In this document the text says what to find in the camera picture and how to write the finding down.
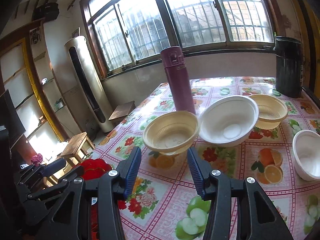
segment blue gripper pad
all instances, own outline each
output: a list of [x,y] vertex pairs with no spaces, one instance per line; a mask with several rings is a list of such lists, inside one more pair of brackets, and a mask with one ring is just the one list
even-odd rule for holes
[[120,173],[119,186],[123,190],[123,199],[132,194],[133,186],[141,163],[141,150],[135,146],[126,160],[120,161],[116,170]]
[[43,170],[41,172],[42,176],[50,177],[51,175],[53,175],[57,171],[63,169],[66,166],[66,164],[67,164],[67,162],[63,158],[55,160],[54,162],[44,166],[44,168],[43,168]]
[[202,160],[194,147],[188,149],[188,165],[195,184],[198,195],[206,200],[206,188],[210,186],[209,173],[212,171],[211,165]]

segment red cloth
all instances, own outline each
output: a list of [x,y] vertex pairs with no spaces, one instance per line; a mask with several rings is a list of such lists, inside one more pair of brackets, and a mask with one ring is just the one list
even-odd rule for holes
[[[112,170],[112,167],[105,163],[102,159],[88,159],[80,163],[84,168],[84,174],[82,178],[84,180],[89,179],[97,179],[100,178],[103,174],[105,174],[108,171]],[[97,239],[97,232],[98,232],[98,205],[95,204],[91,206],[91,237],[92,240],[98,240]]]
[[34,155],[31,158],[31,163],[35,166],[39,166],[43,162],[43,157],[40,153]]

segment foam bowl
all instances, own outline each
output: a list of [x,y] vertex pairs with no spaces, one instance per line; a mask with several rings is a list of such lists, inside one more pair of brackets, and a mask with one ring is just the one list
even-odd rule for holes
[[187,150],[198,134],[197,117],[187,111],[176,111],[149,123],[143,132],[143,142],[153,151],[177,155]]
[[306,180],[320,180],[320,135],[302,130],[293,138],[293,164],[298,175]]
[[222,147],[244,142],[259,116],[256,102],[244,96],[229,96],[214,102],[199,118],[200,137]]
[[287,118],[288,108],[278,98],[268,95],[251,95],[258,105],[259,118],[256,127],[270,130],[276,128],[280,122]]

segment plastic tablecloth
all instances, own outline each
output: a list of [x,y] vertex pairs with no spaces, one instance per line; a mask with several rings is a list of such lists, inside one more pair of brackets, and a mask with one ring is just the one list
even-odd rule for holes
[[[193,145],[212,168],[233,178],[254,177],[258,180],[293,238],[304,239],[320,215],[320,183],[306,182],[297,175],[293,166],[292,140],[299,130],[313,130],[320,134],[317,106],[304,92],[301,98],[282,95],[275,89],[274,78],[202,78],[190,80],[190,84],[197,115],[218,99],[230,95],[273,95],[286,104],[288,117],[277,128],[262,130],[254,127],[249,139],[238,146],[221,148],[200,137]],[[162,83],[95,149],[100,158],[114,168],[128,157],[134,146],[142,150],[132,195],[119,202],[128,240],[177,239],[177,223],[190,216],[187,208],[197,196],[186,154],[167,157],[152,152],[143,144],[142,135],[147,124],[172,111],[175,106],[170,87],[168,83]],[[236,239],[236,220],[237,206],[233,199],[230,239]],[[203,234],[193,237],[202,239]]]

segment thermos lid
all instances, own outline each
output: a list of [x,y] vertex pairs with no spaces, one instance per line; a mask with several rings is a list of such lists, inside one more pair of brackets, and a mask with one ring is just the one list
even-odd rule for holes
[[301,41],[290,37],[276,37],[276,55],[287,59],[302,59]]
[[164,49],[160,54],[164,67],[173,67],[185,63],[182,49],[179,46]]

